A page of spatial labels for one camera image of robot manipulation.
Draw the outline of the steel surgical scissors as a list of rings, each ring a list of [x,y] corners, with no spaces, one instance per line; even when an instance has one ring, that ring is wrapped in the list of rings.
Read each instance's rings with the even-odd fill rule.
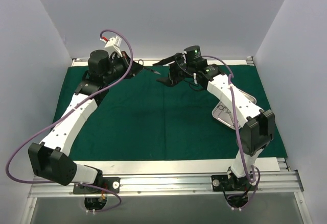
[[[146,67],[144,65],[144,61],[142,59],[139,59],[137,62],[138,62],[138,64],[140,64],[142,66],[142,70],[150,71],[150,72],[152,72],[154,74],[161,75],[161,73],[158,72],[157,70],[154,70],[152,68]]]

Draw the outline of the green surgical cloth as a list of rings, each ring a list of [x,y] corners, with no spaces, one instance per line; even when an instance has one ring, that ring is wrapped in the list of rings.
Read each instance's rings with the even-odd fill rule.
[[[169,88],[157,73],[123,80],[88,118],[71,148],[78,161],[232,159],[235,131],[212,116],[218,99],[186,82]]]

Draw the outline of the steel instrument tray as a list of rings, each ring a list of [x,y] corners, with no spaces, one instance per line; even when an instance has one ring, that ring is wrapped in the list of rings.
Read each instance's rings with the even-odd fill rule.
[[[212,110],[212,116],[219,122],[228,126],[229,128],[235,130],[235,124],[233,115],[229,111],[229,109],[222,103],[219,102],[214,109]]]

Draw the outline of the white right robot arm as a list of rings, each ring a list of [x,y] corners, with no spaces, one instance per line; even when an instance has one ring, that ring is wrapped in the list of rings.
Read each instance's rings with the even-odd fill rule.
[[[227,184],[231,189],[240,189],[245,177],[250,183],[258,181],[259,170],[255,161],[264,148],[274,139],[275,115],[272,110],[263,110],[249,100],[233,83],[233,73],[225,74],[217,64],[208,64],[200,53],[176,53],[156,63],[168,65],[166,78],[157,79],[167,87],[174,87],[186,78],[215,96],[233,116],[239,151],[229,168]]]

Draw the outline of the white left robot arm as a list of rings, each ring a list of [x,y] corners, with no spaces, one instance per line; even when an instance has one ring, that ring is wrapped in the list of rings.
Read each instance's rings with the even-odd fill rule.
[[[65,113],[39,144],[32,143],[28,148],[34,175],[63,186],[82,183],[91,193],[99,192],[104,184],[102,171],[75,163],[69,157],[71,148],[87,119],[108,93],[108,88],[122,79],[135,77],[142,69],[143,65],[131,60],[126,52],[91,52],[88,70],[84,72]]]

